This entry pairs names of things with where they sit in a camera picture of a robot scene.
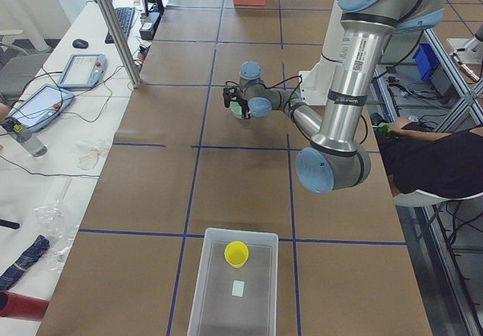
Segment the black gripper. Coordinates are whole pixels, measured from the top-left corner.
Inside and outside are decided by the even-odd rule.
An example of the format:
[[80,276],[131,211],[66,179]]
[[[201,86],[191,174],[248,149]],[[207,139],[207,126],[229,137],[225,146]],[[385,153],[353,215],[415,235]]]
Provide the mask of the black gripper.
[[236,101],[238,102],[239,106],[241,107],[242,118],[243,119],[250,119],[251,113],[250,113],[250,109],[249,109],[248,102],[246,101],[246,99],[242,98],[241,96],[237,96]]

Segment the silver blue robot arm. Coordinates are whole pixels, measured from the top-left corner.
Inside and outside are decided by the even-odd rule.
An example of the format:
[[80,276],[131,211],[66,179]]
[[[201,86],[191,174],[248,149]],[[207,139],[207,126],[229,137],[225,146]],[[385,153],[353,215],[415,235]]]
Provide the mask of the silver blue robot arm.
[[[320,61],[310,70],[299,72],[301,86],[295,94],[303,105],[342,103],[350,106],[364,106],[363,100],[372,82],[377,82],[374,71],[394,33],[394,27],[366,21],[343,20],[342,26],[329,25],[328,34],[321,51]],[[458,66],[475,64],[482,60],[482,26],[470,39],[448,39],[453,48],[451,56]],[[240,76],[261,85],[261,68],[255,62],[243,64]],[[265,94],[253,94],[248,108],[255,117],[263,117],[275,110]]]
[[238,103],[243,119],[280,110],[308,137],[310,145],[297,155],[296,173],[313,193],[357,186],[368,177],[371,160],[355,140],[355,131],[376,65],[394,33],[434,27],[444,11],[444,0],[335,1],[342,11],[343,35],[322,116],[299,90],[266,87],[254,61],[242,64],[237,86],[223,90],[224,105]]

